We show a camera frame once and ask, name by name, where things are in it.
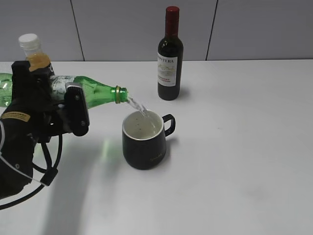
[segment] white table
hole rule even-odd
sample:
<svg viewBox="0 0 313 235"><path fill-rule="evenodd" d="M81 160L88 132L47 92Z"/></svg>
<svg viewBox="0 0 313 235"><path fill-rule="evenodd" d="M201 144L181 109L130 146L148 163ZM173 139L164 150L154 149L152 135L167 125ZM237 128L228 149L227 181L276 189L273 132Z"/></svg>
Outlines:
<svg viewBox="0 0 313 235"><path fill-rule="evenodd" d="M177 128L167 158L136 170L121 146L134 110L91 109L88 134L65 136L52 185L0 211L1 235L313 234L313 61L184 62L174 101L157 96L156 62L53 66L127 87L147 108L173 114ZM55 154L56 140L50 146ZM35 159L43 162L39 148Z"/></svg>

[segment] bottle label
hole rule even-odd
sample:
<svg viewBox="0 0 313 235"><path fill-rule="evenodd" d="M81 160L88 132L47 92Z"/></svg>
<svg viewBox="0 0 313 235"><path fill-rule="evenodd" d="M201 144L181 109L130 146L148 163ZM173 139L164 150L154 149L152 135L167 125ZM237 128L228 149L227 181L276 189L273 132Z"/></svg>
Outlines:
<svg viewBox="0 0 313 235"><path fill-rule="evenodd" d="M51 86L52 86L52 99L63 100L64 94L67 91L65 84L67 82L73 82L76 76L51 76Z"/></svg>
<svg viewBox="0 0 313 235"><path fill-rule="evenodd" d="M157 79L159 84L165 87L176 85L178 57L165 57L157 54Z"/></svg>

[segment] mug rim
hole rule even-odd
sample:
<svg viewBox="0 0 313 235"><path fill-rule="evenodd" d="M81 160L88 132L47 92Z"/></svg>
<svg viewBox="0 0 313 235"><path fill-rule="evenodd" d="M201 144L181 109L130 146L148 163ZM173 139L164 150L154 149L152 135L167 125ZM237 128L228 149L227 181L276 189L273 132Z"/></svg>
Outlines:
<svg viewBox="0 0 313 235"><path fill-rule="evenodd" d="M146 138L146 139L137 139L137 138L134 138L134 137L130 136L130 135L125 131L125 125L124 125L124 124L125 124L126 119L127 119L130 115L135 114L135 113L138 113L138 112L140 113L140 111L137 110L137 111L135 111L135 112L132 112L131 114L128 114L128 115L124 118L124 120L123 120L123 124L122 124L123 133L124 133L128 138L130 138L130 139L132 139L132 140L135 140L135 141L148 141L148 140L151 140L151 139L157 137L157 136L164 130L164 120L163 120L163 118L162 118L159 114L157 114L156 112L154 112L154 111L152 111L152 110L150 110L150 109L147 109L147 111L154 113L155 115L158 116L158 118L160 118L161 123L162 123L162 126L161 126L160 130L159 130L156 134L154 134L152 137Z"/></svg>

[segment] yellow label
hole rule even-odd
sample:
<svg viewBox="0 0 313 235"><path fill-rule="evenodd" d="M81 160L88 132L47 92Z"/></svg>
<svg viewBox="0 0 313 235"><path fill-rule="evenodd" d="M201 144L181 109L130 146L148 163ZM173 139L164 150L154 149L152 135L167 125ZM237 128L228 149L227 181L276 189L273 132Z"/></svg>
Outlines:
<svg viewBox="0 0 313 235"><path fill-rule="evenodd" d="M28 122L30 119L30 115L21 113L21 112L8 112L5 114L2 114L1 119L6 119L6 118L13 118L17 120L21 120L24 122Z"/></svg>

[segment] black cable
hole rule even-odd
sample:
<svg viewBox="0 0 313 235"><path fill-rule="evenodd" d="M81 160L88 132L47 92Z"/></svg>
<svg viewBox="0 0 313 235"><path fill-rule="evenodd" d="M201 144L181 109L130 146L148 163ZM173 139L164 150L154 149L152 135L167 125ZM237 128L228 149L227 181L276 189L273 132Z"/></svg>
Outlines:
<svg viewBox="0 0 313 235"><path fill-rule="evenodd" d="M51 155L49 153L49 149L47 147L47 144L42 143L41 148L43 149L43 152L44 152L45 162L47 164L47 170L49 170L52 168L52 159L51 159Z"/></svg>
<svg viewBox="0 0 313 235"><path fill-rule="evenodd" d="M7 208L10 208L10 207L16 206L17 204L22 203L22 202L28 200L32 196L35 196L37 193L39 193L43 188L44 188L44 186L40 185L38 188L36 188L30 194L28 194L28 195L26 195L24 197L21 197L20 199L17 199L17 200L15 200L13 202L9 202L7 204L1 205L0 206L0 211L3 210L3 209L7 209Z"/></svg>
<svg viewBox="0 0 313 235"><path fill-rule="evenodd" d="M53 168L56 168L59 163L60 163L60 159L61 159L61 154L62 154L62 146L63 146L63 137L62 135L59 135L59 147L58 147L58 153L57 153L57 158L55 160L55 163L53 165ZM40 185L38 188L36 188L34 191L32 191L30 194L20 198L20 199L17 199L13 202L9 202L7 204L4 204L4 205L0 205L0 211L3 210L3 209L7 209L7 208L10 208L10 207L13 207L13 206L16 206L17 204L19 203L22 203L26 200L28 200L29 198L35 196L38 192L40 192L42 189L44 188L43 185Z"/></svg>
<svg viewBox="0 0 313 235"><path fill-rule="evenodd" d="M57 168L59 163L60 163L60 159L61 159L61 154L62 154L62 148L63 148L63 136L59 135L59 147L58 147L58 154L57 154L57 158L55 160L55 163L53 165L53 168Z"/></svg>
<svg viewBox="0 0 313 235"><path fill-rule="evenodd" d="M47 171L46 169L41 168L40 166L37 166L36 164L33 163L33 168L37 171L39 171L42 174L45 174L45 172Z"/></svg>

